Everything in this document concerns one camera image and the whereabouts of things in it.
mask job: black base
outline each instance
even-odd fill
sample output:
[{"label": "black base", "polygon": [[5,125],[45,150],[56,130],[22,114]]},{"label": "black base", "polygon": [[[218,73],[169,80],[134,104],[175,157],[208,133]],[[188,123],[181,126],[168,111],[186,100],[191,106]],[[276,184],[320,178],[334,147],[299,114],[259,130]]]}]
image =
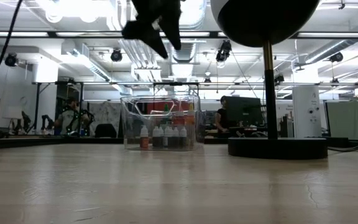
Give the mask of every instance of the black base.
[{"label": "black base", "polygon": [[229,138],[229,154],[260,159],[324,159],[328,156],[327,140]]}]

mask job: plastic container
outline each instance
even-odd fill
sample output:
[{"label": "plastic container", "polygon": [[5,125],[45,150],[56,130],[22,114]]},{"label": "plastic container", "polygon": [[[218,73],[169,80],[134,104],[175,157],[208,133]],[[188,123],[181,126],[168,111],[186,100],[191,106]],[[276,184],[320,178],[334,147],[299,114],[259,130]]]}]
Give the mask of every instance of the plastic container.
[{"label": "plastic container", "polygon": [[148,150],[190,151],[202,147],[204,122],[198,119],[198,96],[126,96],[121,98],[121,105],[125,149],[144,150],[146,130],[147,139],[152,137]]}]

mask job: small bottle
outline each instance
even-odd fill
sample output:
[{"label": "small bottle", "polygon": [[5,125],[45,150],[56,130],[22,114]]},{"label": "small bottle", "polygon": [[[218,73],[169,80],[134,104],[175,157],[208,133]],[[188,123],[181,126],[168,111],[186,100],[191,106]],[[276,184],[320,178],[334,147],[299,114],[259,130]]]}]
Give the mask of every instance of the small bottle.
[{"label": "small bottle", "polygon": [[162,127],[160,127],[158,129],[158,131],[160,131],[160,148],[162,149],[164,147],[163,145],[163,139],[164,139],[164,130],[162,129]]},{"label": "small bottle", "polygon": [[183,127],[181,130],[180,130],[180,139],[179,139],[179,145],[180,147],[182,148],[186,148],[187,147],[187,130],[185,127]]},{"label": "small bottle", "polygon": [[153,130],[153,149],[158,149],[161,147],[161,134],[159,128],[156,126]]},{"label": "small bottle", "polygon": [[194,111],[194,105],[190,103],[189,110],[187,111],[187,115],[185,116],[188,142],[190,147],[193,147],[195,143],[195,135],[196,135],[195,114],[196,113]]},{"label": "small bottle", "polygon": [[168,139],[168,148],[173,148],[173,138],[172,138],[172,134],[173,134],[173,131],[172,131],[172,128],[171,127],[167,127],[165,128],[165,136],[167,137]]},{"label": "small bottle", "polygon": [[140,130],[140,149],[149,149],[149,130],[147,130],[146,125],[143,125],[143,128]]},{"label": "small bottle", "polygon": [[173,130],[172,140],[173,140],[173,147],[178,148],[179,147],[179,130],[178,130],[178,128],[175,128]]},{"label": "small bottle", "polygon": [[167,148],[168,147],[168,128],[165,128],[165,132],[163,131],[163,138],[162,138],[162,147]]}]

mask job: spotlight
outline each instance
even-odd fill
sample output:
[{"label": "spotlight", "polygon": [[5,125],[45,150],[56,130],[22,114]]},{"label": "spotlight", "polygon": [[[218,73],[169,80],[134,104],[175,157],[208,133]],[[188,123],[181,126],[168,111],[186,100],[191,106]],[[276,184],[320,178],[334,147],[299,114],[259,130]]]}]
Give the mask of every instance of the spotlight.
[{"label": "spotlight", "polygon": [[120,62],[122,60],[121,49],[114,49],[110,58],[113,62]]},{"label": "spotlight", "polygon": [[274,76],[274,85],[277,86],[279,85],[280,83],[284,82],[284,75],[283,74],[278,74],[278,75],[275,75]]},{"label": "spotlight", "polygon": [[336,53],[333,56],[329,57],[328,60],[332,63],[334,62],[342,62],[343,60],[343,54],[342,53]]},{"label": "spotlight", "polygon": [[16,53],[9,53],[5,59],[5,65],[8,67],[16,67],[19,64]]},{"label": "spotlight", "polygon": [[205,78],[204,82],[205,83],[211,83],[212,81],[211,81],[211,78]]},{"label": "spotlight", "polygon": [[231,44],[230,40],[224,40],[221,48],[218,50],[216,54],[216,61],[217,62],[225,62],[227,58],[230,56],[231,51]]}]

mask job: black cable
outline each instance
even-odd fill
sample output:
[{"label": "black cable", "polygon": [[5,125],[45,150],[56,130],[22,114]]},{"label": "black cable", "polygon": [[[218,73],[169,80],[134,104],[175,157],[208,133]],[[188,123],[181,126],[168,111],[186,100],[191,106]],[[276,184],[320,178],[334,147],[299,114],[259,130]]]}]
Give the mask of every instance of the black cable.
[{"label": "black cable", "polygon": [[18,0],[16,9],[15,9],[15,11],[14,11],[14,13],[13,13],[11,26],[9,27],[9,32],[7,33],[5,45],[4,45],[4,47],[2,48],[2,52],[1,52],[1,55],[0,55],[0,66],[1,66],[1,64],[2,64],[2,61],[4,60],[4,56],[5,56],[5,53],[6,53],[8,44],[9,44],[9,40],[11,39],[11,36],[12,36],[13,27],[15,26],[16,18],[17,18],[17,15],[18,15],[18,13],[19,13],[19,9],[20,9],[20,5],[22,4],[22,1],[23,1],[23,0]]},{"label": "black cable", "polygon": [[[254,93],[255,97],[258,98],[258,95],[256,95],[256,93],[255,93],[254,89],[252,88],[251,84],[248,82],[248,79],[247,79],[246,75],[245,75],[244,72],[242,71],[239,62],[237,61],[236,56],[234,55],[234,52],[231,51],[231,53],[233,54],[234,60],[236,60],[237,66],[240,68],[240,71],[241,71],[241,73],[242,73],[242,76],[245,78],[246,82],[248,83],[249,88],[250,88],[251,91]],[[265,122],[266,119],[265,119],[265,115],[264,115],[263,109],[261,108],[260,110],[261,110],[261,112],[262,112],[262,116],[263,116],[263,119],[264,119],[264,122]]]}]

